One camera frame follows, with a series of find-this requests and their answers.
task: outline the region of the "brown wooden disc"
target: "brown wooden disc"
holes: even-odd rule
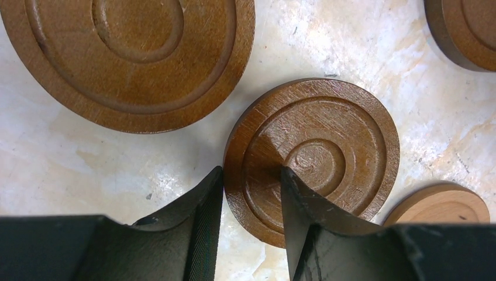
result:
[[[102,126],[200,120],[241,78],[253,0],[0,0],[19,57],[57,101]]]
[[[226,196],[245,229],[283,248],[282,166],[369,220],[391,191],[398,161],[396,127],[373,95],[337,80],[293,81],[264,94],[238,120],[225,151]]]
[[[496,71],[496,1],[425,0],[432,37],[454,63]]]
[[[398,204],[384,225],[397,222],[489,223],[484,201],[458,184],[439,184],[422,189]]]

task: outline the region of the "white marble table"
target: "white marble table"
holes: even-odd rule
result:
[[[479,194],[496,219],[496,74],[454,65],[421,0],[256,0],[256,35],[232,95],[174,132],[131,135],[91,123],[38,85],[0,28],[0,215],[107,214],[131,223],[222,164],[240,114],[297,78],[335,77],[372,92],[398,128],[397,181],[375,221],[438,180]],[[285,252],[223,206],[216,280],[287,280]]]

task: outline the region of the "wooden disc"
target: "wooden disc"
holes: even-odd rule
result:
[[[422,189],[394,208],[384,225],[397,222],[489,223],[489,211],[475,193],[458,184]]]
[[[102,126],[165,132],[212,112],[248,61],[253,0],[0,0],[35,79]]]
[[[496,71],[496,1],[425,0],[432,37],[454,63]]]
[[[264,94],[238,120],[224,158],[226,196],[245,229],[283,248],[282,166],[368,220],[389,195],[398,161],[396,127],[373,95],[337,80],[293,81]]]

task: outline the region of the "black plastic part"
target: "black plastic part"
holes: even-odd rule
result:
[[[213,280],[222,168],[132,226],[103,215],[0,218],[0,280]]]
[[[281,172],[290,278],[313,280],[494,280],[494,225],[388,228],[323,198],[290,169]]]

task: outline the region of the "large wooden disc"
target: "large wooden disc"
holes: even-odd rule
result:
[[[454,63],[496,71],[496,1],[425,0],[432,37]]]
[[[439,184],[417,191],[397,205],[384,225],[397,222],[489,223],[489,210],[475,193],[458,184]]]
[[[212,112],[248,61],[253,0],[0,0],[35,79],[102,126],[165,132]]]
[[[398,161],[396,127],[373,95],[337,80],[293,81],[264,94],[234,127],[224,158],[226,196],[245,229],[284,247],[282,166],[368,220],[389,195]]]

